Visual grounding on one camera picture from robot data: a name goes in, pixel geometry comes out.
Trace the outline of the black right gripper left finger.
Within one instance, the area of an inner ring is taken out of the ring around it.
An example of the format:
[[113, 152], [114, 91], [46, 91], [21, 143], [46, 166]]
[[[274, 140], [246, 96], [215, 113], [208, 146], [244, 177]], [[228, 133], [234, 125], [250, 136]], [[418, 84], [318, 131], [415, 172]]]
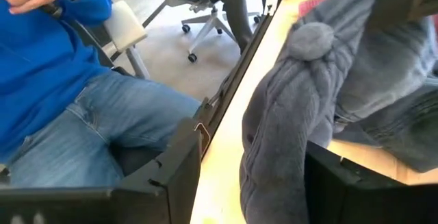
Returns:
[[201, 167], [201, 133], [183, 119], [165, 152], [116, 189], [116, 224], [189, 224]]

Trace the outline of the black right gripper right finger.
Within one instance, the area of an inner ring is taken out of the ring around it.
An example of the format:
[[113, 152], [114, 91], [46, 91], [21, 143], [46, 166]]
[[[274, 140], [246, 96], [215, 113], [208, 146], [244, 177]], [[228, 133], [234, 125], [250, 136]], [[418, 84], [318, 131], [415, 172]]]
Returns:
[[310, 224], [406, 224], [394, 192], [401, 185], [313, 142], [307, 144]]

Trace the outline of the maroon baseball cap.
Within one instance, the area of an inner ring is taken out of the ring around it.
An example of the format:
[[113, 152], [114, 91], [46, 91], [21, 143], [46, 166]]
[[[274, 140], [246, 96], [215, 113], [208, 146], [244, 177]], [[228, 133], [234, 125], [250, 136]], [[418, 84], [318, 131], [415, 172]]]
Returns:
[[306, 0], [298, 5], [298, 15], [302, 17], [322, 3], [324, 0]]

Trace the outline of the white-based office chair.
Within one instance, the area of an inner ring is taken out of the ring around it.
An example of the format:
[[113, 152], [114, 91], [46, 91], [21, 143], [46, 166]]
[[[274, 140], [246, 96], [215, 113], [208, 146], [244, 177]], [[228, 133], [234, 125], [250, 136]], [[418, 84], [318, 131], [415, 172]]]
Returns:
[[[197, 13], [209, 8], [211, 10], [209, 15], [198, 16], [181, 21], [181, 30], [187, 34], [190, 32], [191, 24], [202, 23], [203, 27], [196, 35], [196, 38], [188, 48], [188, 60], [195, 62], [198, 60], [197, 55], [194, 53], [195, 48], [202, 42], [202, 40], [212, 30], [217, 31], [218, 34], [226, 33], [229, 37], [236, 41], [231, 28], [229, 26], [227, 13], [224, 10], [224, 4], [220, 0], [164, 0], [158, 8], [143, 22], [142, 26], [146, 27], [166, 6], [176, 7], [180, 5], [189, 5], [190, 10]], [[259, 23], [262, 14], [259, 12], [248, 12], [248, 18], [253, 17], [254, 22]]]

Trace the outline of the person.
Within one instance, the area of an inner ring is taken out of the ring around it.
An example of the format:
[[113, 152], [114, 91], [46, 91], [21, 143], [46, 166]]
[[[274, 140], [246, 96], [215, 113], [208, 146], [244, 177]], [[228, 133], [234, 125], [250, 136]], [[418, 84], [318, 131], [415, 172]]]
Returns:
[[0, 0], [0, 164], [19, 188], [113, 186], [124, 175], [110, 145], [163, 151], [199, 102], [100, 65], [69, 23], [102, 23], [112, 0], [52, 3], [60, 19]]

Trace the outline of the person's leg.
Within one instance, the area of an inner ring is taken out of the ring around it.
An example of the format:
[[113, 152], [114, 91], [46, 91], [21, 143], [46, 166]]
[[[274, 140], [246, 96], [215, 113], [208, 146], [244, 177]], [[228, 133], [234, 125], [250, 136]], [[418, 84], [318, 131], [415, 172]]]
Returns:
[[220, 1], [224, 4], [229, 26], [240, 48], [240, 52], [243, 53], [253, 36], [248, 22], [246, 0]]

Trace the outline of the black aluminium table frame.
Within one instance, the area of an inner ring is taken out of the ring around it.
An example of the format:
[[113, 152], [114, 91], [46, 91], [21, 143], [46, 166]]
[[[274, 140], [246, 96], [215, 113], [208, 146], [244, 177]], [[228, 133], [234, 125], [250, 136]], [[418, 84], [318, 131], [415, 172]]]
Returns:
[[250, 63], [259, 48], [271, 20], [272, 15], [268, 14], [262, 16], [261, 22], [257, 26], [249, 46], [247, 46], [231, 72], [225, 77], [216, 94], [211, 98], [205, 98], [203, 100], [202, 106], [196, 114], [196, 118], [199, 121], [199, 125], [203, 125], [203, 130], [208, 133], [209, 138], [207, 140], [207, 136], [204, 136], [201, 143], [201, 159], [205, 157], [219, 124], [227, 112]]

